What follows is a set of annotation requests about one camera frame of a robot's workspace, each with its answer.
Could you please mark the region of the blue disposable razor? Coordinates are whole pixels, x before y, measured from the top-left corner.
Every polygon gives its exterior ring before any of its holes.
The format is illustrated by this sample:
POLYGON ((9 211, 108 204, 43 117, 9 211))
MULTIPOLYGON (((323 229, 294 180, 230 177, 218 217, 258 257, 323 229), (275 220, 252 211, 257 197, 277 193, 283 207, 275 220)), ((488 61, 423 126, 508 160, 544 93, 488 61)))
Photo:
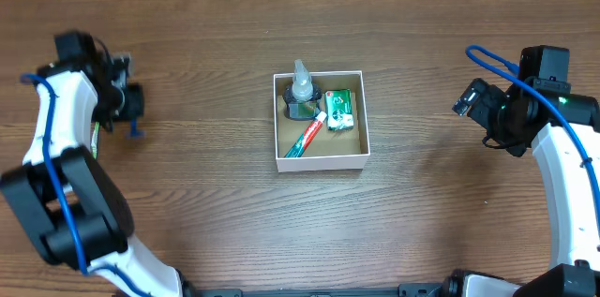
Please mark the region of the blue disposable razor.
POLYGON ((138 129, 138 121, 132 119, 129 121, 129 132, 127 134, 128 139, 141 139, 145 137, 145 133, 138 129))

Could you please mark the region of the green white toothbrush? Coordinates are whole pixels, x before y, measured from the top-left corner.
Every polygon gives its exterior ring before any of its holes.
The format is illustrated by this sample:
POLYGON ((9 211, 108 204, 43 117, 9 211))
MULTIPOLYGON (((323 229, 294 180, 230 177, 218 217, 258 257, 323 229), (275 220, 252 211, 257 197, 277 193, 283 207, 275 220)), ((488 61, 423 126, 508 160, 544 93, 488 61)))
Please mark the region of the green white toothbrush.
POLYGON ((99 141, 99 130, 100 130, 100 124, 99 122, 95 122, 94 124, 94 129, 92 132, 92 137, 91 137, 91 152, 94 158, 98 157, 98 141, 99 141))

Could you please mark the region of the green Dettol soap pack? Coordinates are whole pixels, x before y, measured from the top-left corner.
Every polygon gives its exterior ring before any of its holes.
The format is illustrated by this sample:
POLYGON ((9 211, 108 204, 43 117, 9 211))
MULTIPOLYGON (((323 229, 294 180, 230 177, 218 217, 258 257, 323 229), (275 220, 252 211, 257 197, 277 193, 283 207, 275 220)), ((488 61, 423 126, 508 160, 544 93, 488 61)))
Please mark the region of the green Dettol soap pack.
POLYGON ((331 131, 350 130, 354 127, 350 89, 329 90, 324 94, 327 128, 331 131))

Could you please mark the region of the blue mouthwash spray bottle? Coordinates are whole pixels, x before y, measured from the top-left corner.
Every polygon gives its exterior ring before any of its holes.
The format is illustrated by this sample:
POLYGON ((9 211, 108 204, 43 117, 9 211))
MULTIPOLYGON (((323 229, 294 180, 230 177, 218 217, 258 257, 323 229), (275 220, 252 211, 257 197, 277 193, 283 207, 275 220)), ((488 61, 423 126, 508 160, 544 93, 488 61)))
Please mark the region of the blue mouthwash spray bottle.
POLYGON ((286 104, 284 113, 291 120, 313 120, 321 112, 323 91, 312 81, 301 59, 294 61, 292 83, 285 87, 282 97, 286 104))

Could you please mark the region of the Colgate toothpaste tube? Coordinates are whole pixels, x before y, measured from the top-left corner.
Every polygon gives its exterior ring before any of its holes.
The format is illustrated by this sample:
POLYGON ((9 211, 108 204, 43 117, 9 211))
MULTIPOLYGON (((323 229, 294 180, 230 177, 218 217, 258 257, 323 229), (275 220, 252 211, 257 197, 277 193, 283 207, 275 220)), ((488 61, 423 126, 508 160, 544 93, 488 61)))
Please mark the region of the Colgate toothpaste tube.
POLYGON ((311 144, 315 136, 318 134, 320 129, 323 127, 323 123, 327 118, 327 113, 321 111, 307 129, 301 134, 296 143, 290 148, 290 150, 284 156, 285 158, 298 158, 301 157, 311 144))

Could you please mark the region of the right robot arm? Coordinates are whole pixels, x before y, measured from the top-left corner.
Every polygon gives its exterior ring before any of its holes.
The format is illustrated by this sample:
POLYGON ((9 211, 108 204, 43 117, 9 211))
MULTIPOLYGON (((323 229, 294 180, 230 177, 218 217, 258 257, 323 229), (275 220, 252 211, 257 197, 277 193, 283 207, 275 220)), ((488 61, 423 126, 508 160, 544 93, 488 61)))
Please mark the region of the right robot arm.
POLYGON ((478 45, 465 50, 477 65, 511 84, 503 91, 473 80, 453 110, 486 135, 482 143, 521 157, 532 152, 542 175, 549 217, 549 269, 518 285, 455 270, 438 296, 596 296, 599 293, 599 103, 572 93, 570 52, 527 47, 514 64, 478 45))

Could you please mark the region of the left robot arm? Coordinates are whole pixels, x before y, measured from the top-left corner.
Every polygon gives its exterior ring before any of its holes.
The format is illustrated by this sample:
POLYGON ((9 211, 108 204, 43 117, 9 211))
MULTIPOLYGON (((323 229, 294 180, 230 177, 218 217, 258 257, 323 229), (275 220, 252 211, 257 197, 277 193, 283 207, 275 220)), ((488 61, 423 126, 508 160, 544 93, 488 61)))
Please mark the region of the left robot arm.
POLYGON ((139 135, 143 89, 128 82, 131 58, 113 56, 89 33, 54 38, 58 59, 22 75, 35 87, 35 135, 22 165, 1 176, 1 193, 38 254, 127 296, 193 296, 183 274, 136 236, 128 203, 98 163, 98 130, 128 122, 139 135))

